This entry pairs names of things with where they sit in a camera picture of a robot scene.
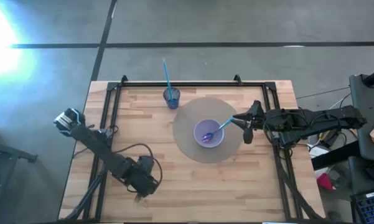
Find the black cable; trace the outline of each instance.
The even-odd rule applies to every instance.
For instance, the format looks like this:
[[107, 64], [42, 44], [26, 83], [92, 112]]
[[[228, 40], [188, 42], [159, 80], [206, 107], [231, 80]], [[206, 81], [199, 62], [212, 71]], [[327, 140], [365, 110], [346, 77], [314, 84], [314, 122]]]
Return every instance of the black cable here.
[[340, 132], [341, 135], [344, 136], [344, 143], [343, 143], [343, 146], [345, 146], [347, 144], [347, 136], [346, 134], [344, 134], [343, 132]]
[[297, 145], [299, 145], [299, 146], [307, 146], [309, 148], [309, 152], [311, 152], [312, 148], [316, 147], [316, 145], [309, 146], [308, 144], [300, 144], [300, 143], [297, 143]]
[[[160, 184], [162, 183], [162, 178], [163, 178], [162, 166], [159, 163], [159, 161], [154, 157], [154, 154], [152, 153], [152, 149], [147, 144], [145, 144], [145, 143], [132, 144], [131, 146], [128, 146], [128, 147], [126, 147], [124, 149], [117, 150], [114, 153], [124, 152], [124, 151], [126, 151], [128, 149], [131, 149], [132, 147], [135, 147], [135, 146], [144, 146], [146, 149], [148, 149], [150, 157], [156, 162], [157, 166], [159, 167], [160, 173], [161, 173], [161, 177], [160, 177], [159, 182], [157, 184], [157, 186], [160, 186]], [[128, 192], [131, 192], [131, 193], [136, 193], [136, 191], [130, 190], [128, 186], [127, 186], [126, 190]]]
[[292, 156], [293, 156], [293, 150], [292, 150], [292, 148], [289, 148], [289, 149], [288, 149], [288, 153], [289, 153], [289, 157], [292, 157]]
[[342, 107], [343, 101], [344, 101], [348, 96], [350, 96], [350, 95], [351, 95], [351, 93], [349, 93], [349, 94], [347, 94], [347, 96], [343, 97], [342, 101], [340, 102], [339, 108]]
[[[92, 125], [90, 125], [90, 126], [87, 127], [87, 128], [88, 128], [88, 129], [90, 129], [90, 128], [94, 128], [94, 126], [95, 126], [95, 125], [92, 124]], [[114, 130], [113, 133], [112, 133], [110, 136], [108, 136], [108, 138], [112, 138], [113, 135], [116, 134], [116, 133], [119, 131], [119, 127], [117, 127], [117, 125], [114, 125], [114, 126], [113, 126], [113, 129], [115, 129], [115, 128], [116, 128], [116, 130]], [[82, 150], [76, 152], [76, 153], [73, 155], [72, 159], [74, 159], [75, 156], [77, 156], [78, 154], [80, 154], [80, 153], [86, 151], [87, 149], [88, 149], [88, 148], [86, 147], [86, 148], [84, 148], [84, 149], [82, 149]]]
[[301, 118], [303, 119], [303, 121], [307, 124], [307, 126], [310, 126], [309, 123], [308, 123], [308, 121], [307, 121], [307, 119], [306, 119], [305, 117], [303, 117], [302, 115], [298, 114], [298, 113], [292, 113], [292, 112], [290, 112], [290, 113], [284, 113], [284, 114], [279, 114], [279, 115], [276, 115], [276, 116], [272, 116], [272, 117], [266, 119], [266, 121], [263, 123], [263, 131], [264, 131], [264, 135], [266, 136], [266, 138], [268, 139], [268, 141], [269, 141], [270, 143], [273, 142], [273, 140], [274, 140], [274, 135], [273, 135], [272, 131], [270, 131], [270, 134], [271, 134], [271, 139], [270, 139], [270, 138], [268, 137], [268, 135], [266, 134], [266, 133], [267, 133], [266, 129], [269, 129], [269, 128], [268, 128], [268, 125], [267, 125], [267, 122], [270, 121], [270, 120], [272, 120], [273, 118], [278, 118], [278, 117], [280, 117], [280, 116], [286, 116], [286, 115], [289, 115], [289, 114], [292, 114], [292, 115], [296, 115], [296, 116], [301, 117]]
[[134, 146], [144, 146], [145, 148], [148, 149], [148, 151], [149, 151], [149, 155], [150, 155], [152, 158], [154, 157], [154, 154], [152, 153], [151, 148], [150, 148], [149, 146], [147, 146], [147, 144], [145, 144], [145, 143], [132, 144], [131, 146], [128, 146], [128, 147], [126, 147], [126, 148], [124, 148], [124, 149], [117, 150], [117, 151], [115, 151], [114, 153], [124, 152], [124, 151], [126, 151], [126, 150], [128, 150], [128, 149], [131, 149], [131, 148], [134, 147]]
[[73, 155], [72, 159], [74, 159], [76, 155], [78, 155], [78, 154], [80, 154], [80, 153], [86, 151], [87, 149], [88, 149], [88, 148], [86, 147], [86, 148], [84, 148], [84, 149], [82, 149], [82, 150], [76, 152], [76, 153]]
[[109, 128], [113, 130], [113, 133], [110, 136], [108, 136], [108, 138], [112, 138], [113, 135], [116, 134], [119, 131], [119, 127], [117, 125], [114, 125], [113, 127], [109, 127]]
[[[334, 116], [334, 115], [332, 115], [332, 114], [326, 114], [326, 113], [324, 113], [324, 114], [320, 114], [320, 115], [316, 116], [316, 117], [311, 121], [311, 126], [314, 125], [314, 121], [315, 121], [316, 119], [320, 118], [321, 116], [326, 116], [326, 115], [335, 118], [335, 119], [337, 120], [337, 130], [338, 130], [338, 131], [341, 130], [341, 127], [340, 127], [340, 119], [338, 119], [338, 117], [336, 117], [336, 116]], [[334, 137], [336, 136], [336, 134], [337, 134], [337, 131], [332, 135], [332, 137], [330, 137], [330, 139], [334, 138]]]

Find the wire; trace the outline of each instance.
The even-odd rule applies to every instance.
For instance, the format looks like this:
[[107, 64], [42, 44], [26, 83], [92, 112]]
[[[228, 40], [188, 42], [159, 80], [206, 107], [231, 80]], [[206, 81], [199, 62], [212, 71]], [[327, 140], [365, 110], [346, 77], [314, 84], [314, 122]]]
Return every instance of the wire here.
[[308, 144], [300, 144], [300, 143], [297, 143], [297, 145], [299, 145], [299, 146], [307, 146], [309, 148], [309, 152], [311, 152], [312, 148], [316, 147], [314, 145], [313, 146], [309, 146]]
[[[288, 153], [289, 153], [289, 157], [292, 157], [292, 156], [293, 156], [293, 150], [292, 150], [292, 148], [289, 148], [289, 149], [288, 149]], [[279, 158], [285, 160], [285, 158], [283, 158], [280, 154], [279, 154], [278, 156], [279, 156]]]
[[348, 96], [350, 96], [350, 95], [351, 95], [351, 93], [349, 93], [349, 94], [347, 94], [347, 96], [343, 97], [342, 101], [340, 102], [340, 106], [339, 106], [339, 108], [342, 107], [343, 101], [344, 101]]
[[348, 89], [350, 88], [349, 86], [347, 87], [343, 87], [343, 88], [338, 88], [336, 90], [330, 90], [330, 91], [325, 91], [325, 92], [322, 92], [322, 93], [315, 93], [315, 94], [311, 94], [311, 95], [307, 95], [307, 96], [300, 96], [300, 97], [296, 97], [296, 99], [302, 99], [302, 98], [307, 98], [307, 97], [310, 97], [310, 96], [317, 96], [317, 95], [321, 95], [321, 94], [325, 94], [325, 93], [331, 93], [333, 91], [339, 91], [339, 90], [345, 90], [345, 89]]
[[[152, 149], [147, 144], [145, 144], [145, 143], [132, 144], [131, 146], [128, 146], [124, 149], [117, 150], [114, 153], [124, 152], [128, 149], [131, 149], [132, 147], [135, 147], [135, 146], [144, 146], [146, 149], [148, 149], [150, 157], [156, 162], [157, 166], [159, 167], [160, 173], [161, 173], [161, 177], [159, 178], [159, 182], [157, 183], [157, 186], [160, 186], [160, 184], [162, 183], [162, 179], [163, 179], [162, 166], [159, 163], [159, 161], [154, 157], [154, 154], [152, 153]], [[136, 193], [136, 191], [130, 190], [128, 186], [127, 186], [127, 191], [131, 192], [131, 193]]]
[[[326, 114], [326, 113], [324, 113], [324, 114], [320, 114], [320, 115], [316, 116], [316, 117], [311, 121], [311, 125], [314, 125], [314, 121], [315, 121], [316, 119], [320, 118], [321, 116], [325, 116], [325, 115], [327, 115], [327, 116], [331, 116], [331, 117], [335, 118], [335, 119], [337, 120], [337, 130], [341, 130], [341, 127], [340, 127], [340, 119], [338, 119], [338, 117], [336, 117], [336, 116], [334, 116], [334, 115], [332, 115], [332, 114]], [[330, 137], [330, 139], [334, 138], [334, 137], [336, 136], [336, 134], [337, 134], [337, 131], [332, 135], [332, 137]]]
[[298, 113], [292, 113], [292, 112], [289, 112], [289, 113], [284, 113], [284, 114], [278, 114], [276, 116], [272, 116], [268, 119], [266, 119], [266, 121], [263, 123], [263, 131], [264, 131], [264, 135], [266, 136], [266, 138], [268, 139], [269, 142], [273, 142], [273, 139], [274, 139], [274, 135], [273, 135], [273, 132], [270, 131], [270, 134], [271, 134], [271, 139], [268, 137], [267, 135], [267, 130], [266, 129], [269, 129], [268, 128], [268, 125], [267, 125], [267, 122], [268, 121], [271, 121], [273, 118], [277, 118], [277, 117], [280, 117], [280, 116], [285, 116], [285, 115], [289, 115], [289, 114], [293, 114], [293, 115], [296, 115], [296, 116], [299, 116], [303, 119], [303, 121], [307, 124], [307, 126], [310, 126], [309, 123], [307, 122], [307, 119], [305, 117], [303, 117], [302, 115], [298, 114]]
[[[90, 126], [87, 127], [87, 128], [88, 128], [88, 129], [91, 129], [91, 128], [94, 128], [94, 126], [95, 126], [95, 125], [92, 124], [92, 125], [90, 125]], [[116, 134], [116, 133], [119, 131], [119, 127], [117, 127], [117, 125], [114, 125], [114, 126], [113, 126], [113, 129], [115, 129], [115, 128], [116, 128], [116, 130], [114, 130], [113, 133], [112, 133], [110, 136], [108, 136], [108, 138], [112, 138], [113, 135]], [[80, 153], [86, 151], [87, 149], [88, 149], [88, 148], [86, 147], [86, 148], [84, 148], [84, 149], [82, 149], [82, 150], [76, 152], [76, 153], [73, 155], [72, 159], [74, 159], [75, 156], [77, 156], [78, 154], [80, 154]]]
[[347, 144], [347, 136], [346, 134], [344, 134], [343, 132], [340, 132], [341, 135], [344, 136], [344, 143], [343, 143], [343, 146], [345, 146]]
[[148, 151], [149, 151], [149, 155], [150, 155], [152, 158], [154, 157], [154, 154], [152, 153], [151, 148], [150, 148], [149, 146], [147, 146], [147, 144], [145, 144], [145, 143], [132, 144], [131, 146], [128, 146], [128, 147], [126, 147], [126, 148], [124, 148], [124, 149], [117, 150], [117, 151], [115, 151], [114, 153], [124, 152], [124, 151], [126, 151], [126, 150], [128, 150], [128, 149], [131, 149], [131, 148], [134, 147], [134, 146], [144, 146], [145, 148], [148, 149]]
[[78, 152], [76, 152], [74, 155], [73, 155], [73, 157], [72, 157], [72, 159], [74, 159], [75, 158], [75, 156], [77, 156], [78, 154], [80, 154], [80, 153], [82, 153], [82, 152], [84, 152], [84, 151], [86, 151], [88, 148], [86, 147], [86, 148], [84, 148], [84, 149], [82, 149], [82, 150], [80, 150], [80, 151], [78, 151]]
[[113, 135], [116, 134], [119, 131], [119, 127], [117, 125], [114, 125], [113, 127], [110, 126], [109, 128], [114, 129], [113, 133], [110, 136], [108, 136], [108, 138], [112, 138]]

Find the wooden tabletop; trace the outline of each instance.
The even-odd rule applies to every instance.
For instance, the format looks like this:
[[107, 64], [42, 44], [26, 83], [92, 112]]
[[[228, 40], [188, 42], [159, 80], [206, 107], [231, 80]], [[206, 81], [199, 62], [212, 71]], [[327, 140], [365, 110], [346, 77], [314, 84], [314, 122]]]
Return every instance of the wooden tabletop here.
[[[282, 108], [297, 108], [291, 81], [275, 81]], [[108, 82], [92, 82], [85, 106], [86, 124], [100, 124]], [[245, 112], [254, 100], [264, 102], [261, 87], [185, 87], [180, 105], [200, 97], [214, 97]], [[122, 88], [113, 150], [143, 142], [149, 145], [163, 168], [163, 181], [153, 195], [134, 202], [135, 194], [107, 176], [101, 221], [103, 222], [260, 222], [284, 221], [273, 149], [262, 131], [255, 131], [252, 144], [218, 164], [202, 164], [185, 156], [172, 135], [177, 110], [163, 99], [163, 87]], [[84, 149], [77, 143], [75, 152]], [[124, 152], [137, 159], [143, 147]], [[70, 168], [60, 218], [66, 217], [86, 192], [93, 153], [77, 155]], [[292, 163], [297, 187], [314, 210], [324, 210], [307, 147], [293, 149]], [[153, 176], [159, 178], [154, 166]], [[95, 211], [95, 200], [92, 214]]]

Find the bowl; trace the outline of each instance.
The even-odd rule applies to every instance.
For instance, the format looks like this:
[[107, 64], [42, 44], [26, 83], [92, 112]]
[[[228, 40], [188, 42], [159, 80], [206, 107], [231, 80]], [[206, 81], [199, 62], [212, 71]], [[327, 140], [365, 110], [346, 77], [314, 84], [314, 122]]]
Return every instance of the bowl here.
[[221, 124], [214, 119], [203, 119], [199, 121], [194, 128], [195, 141], [206, 148], [218, 146], [224, 139], [224, 129], [214, 133], [213, 138], [209, 142], [202, 142], [202, 137], [207, 133], [213, 133], [220, 125]]

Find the spoon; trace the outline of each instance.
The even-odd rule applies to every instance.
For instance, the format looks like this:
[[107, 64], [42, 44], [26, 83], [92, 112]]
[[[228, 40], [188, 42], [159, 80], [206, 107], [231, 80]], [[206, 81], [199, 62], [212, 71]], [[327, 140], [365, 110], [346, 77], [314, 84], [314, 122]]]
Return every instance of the spoon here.
[[206, 133], [206, 134], [204, 134], [204, 135], [202, 136], [202, 142], [203, 142], [203, 143], [208, 143], [210, 140], [212, 140], [214, 134], [215, 134], [217, 131], [221, 130], [221, 129], [224, 128], [226, 125], [230, 124], [231, 121], [232, 121], [233, 119], [234, 119], [233, 117], [231, 117], [230, 119], [228, 119], [228, 121], [226, 121], [224, 124], [222, 124], [220, 127], [218, 127], [218, 129], [217, 129], [216, 131], [214, 131], [214, 132], [212, 132], [212, 133]]

